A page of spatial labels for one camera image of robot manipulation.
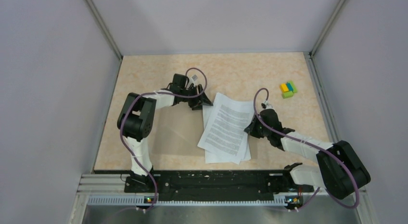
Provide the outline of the brown paper folder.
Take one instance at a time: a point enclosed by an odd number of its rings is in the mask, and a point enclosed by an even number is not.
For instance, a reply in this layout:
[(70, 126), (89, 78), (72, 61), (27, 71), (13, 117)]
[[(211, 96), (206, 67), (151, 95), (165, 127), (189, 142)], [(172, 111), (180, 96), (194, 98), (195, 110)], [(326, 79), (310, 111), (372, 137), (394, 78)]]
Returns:
[(201, 110), (193, 111), (186, 104), (162, 108), (154, 128), (154, 154), (204, 156), (204, 150), (197, 146), (204, 131)]

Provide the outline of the white printed paper stack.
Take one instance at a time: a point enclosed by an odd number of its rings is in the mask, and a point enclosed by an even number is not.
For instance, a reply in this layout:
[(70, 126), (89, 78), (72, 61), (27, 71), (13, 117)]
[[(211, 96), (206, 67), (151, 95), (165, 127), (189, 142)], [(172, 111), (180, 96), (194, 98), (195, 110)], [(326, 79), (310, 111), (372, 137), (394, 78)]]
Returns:
[(253, 115), (252, 102), (236, 101), (219, 92), (213, 106), (203, 107), (204, 131), (198, 147), (204, 149), (206, 164), (240, 164), (251, 159), (248, 134), (244, 129)]

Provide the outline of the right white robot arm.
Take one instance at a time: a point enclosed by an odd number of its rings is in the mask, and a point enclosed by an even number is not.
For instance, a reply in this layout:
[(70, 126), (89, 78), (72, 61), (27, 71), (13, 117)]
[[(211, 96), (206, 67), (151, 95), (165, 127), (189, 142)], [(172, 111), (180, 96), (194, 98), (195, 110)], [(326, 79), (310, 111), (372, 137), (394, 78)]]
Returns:
[(264, 109), (254, 115), (244, 131), (255, 138), (267, 138), (273, 147), (298, 154), (315, 162), (315, 166), (295, 163), (282, 185), (295, 191), (301, 185), (324, 188), (336, 199), (344, 199), (371, 181), (371, 176), (347, 141), (319, 141), (285, 128), (274, 109)]

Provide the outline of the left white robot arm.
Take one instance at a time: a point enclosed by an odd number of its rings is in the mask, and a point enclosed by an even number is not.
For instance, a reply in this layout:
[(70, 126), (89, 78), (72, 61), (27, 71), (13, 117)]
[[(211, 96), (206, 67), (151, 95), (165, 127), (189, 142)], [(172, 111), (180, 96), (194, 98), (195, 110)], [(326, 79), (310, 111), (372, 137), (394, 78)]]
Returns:
[(187, 103), (192, 110), (201, 110), (213, 103), (205, 94), (206, 85), (197, 84), (196, 76), (175, 74), (167, 87), (141, 95), (130, 92), (117, 120), (117, 127), (125, 148), (131, 154), (130, 178), (143, 192), (152, 190), (153, 165), (149, 157), (148, 136), (153, 128), (156, 110)]

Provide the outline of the green block short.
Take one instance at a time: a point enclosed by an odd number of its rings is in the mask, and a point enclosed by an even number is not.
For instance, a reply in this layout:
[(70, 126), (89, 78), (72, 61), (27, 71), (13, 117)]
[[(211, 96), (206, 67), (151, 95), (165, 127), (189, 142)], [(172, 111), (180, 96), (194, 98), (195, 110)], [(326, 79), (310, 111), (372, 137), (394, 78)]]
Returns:
[(284, 92), (282, 94), (283, 99), (287, 99), (287, 98), (291, 98), (294, 96), (294, 92), (293, 91), (288, 91), (288, 92)]

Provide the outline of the yellow block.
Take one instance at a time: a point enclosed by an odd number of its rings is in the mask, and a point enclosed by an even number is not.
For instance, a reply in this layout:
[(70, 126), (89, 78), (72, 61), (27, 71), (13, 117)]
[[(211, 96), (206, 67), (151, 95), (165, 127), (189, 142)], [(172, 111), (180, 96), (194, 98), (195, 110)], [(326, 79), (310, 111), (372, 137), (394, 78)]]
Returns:
[(290, 89), (287, 87), (286, 83), (283, 83), (280, 85), (280, 90), (282, 91), (282, 93), (286, 93), (289, 92)]

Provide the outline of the teal block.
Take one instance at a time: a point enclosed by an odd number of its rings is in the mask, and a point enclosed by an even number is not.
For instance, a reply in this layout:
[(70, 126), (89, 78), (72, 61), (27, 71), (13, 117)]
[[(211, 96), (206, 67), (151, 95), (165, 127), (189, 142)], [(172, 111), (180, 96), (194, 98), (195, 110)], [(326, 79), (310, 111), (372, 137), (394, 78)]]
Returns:
[(286, 83), (286, 87), (288, 88), (288, 91), (294, 92), (294, 87), (290, 82)]

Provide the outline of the green block long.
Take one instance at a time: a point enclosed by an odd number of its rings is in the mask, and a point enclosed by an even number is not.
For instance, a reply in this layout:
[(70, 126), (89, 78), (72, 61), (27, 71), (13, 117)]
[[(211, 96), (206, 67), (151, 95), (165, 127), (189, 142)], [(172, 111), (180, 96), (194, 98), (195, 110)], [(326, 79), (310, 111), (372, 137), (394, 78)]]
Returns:
[(293, 83), (292, 80), (290, 80), (290, 81), (287, 82), (287, 87), (288, 87), (288, 89), (289, 89), (290, 91), (292, 91), (293, 93), (297, 93), (297, 92), (298, 92), (297, 87), (295, 86), (295, 84)]

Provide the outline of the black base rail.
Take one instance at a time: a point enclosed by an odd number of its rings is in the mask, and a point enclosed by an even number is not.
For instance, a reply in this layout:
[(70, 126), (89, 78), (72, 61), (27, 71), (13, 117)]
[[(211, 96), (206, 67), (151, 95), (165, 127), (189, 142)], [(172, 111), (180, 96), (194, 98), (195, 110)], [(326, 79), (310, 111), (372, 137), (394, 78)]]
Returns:
[(267, 201), (279, 193), (314, 192), (297, 185), (287, 170), (156, 170), (152, 183), (126, 178), (124, 192), (154, 193), (163, 201)]

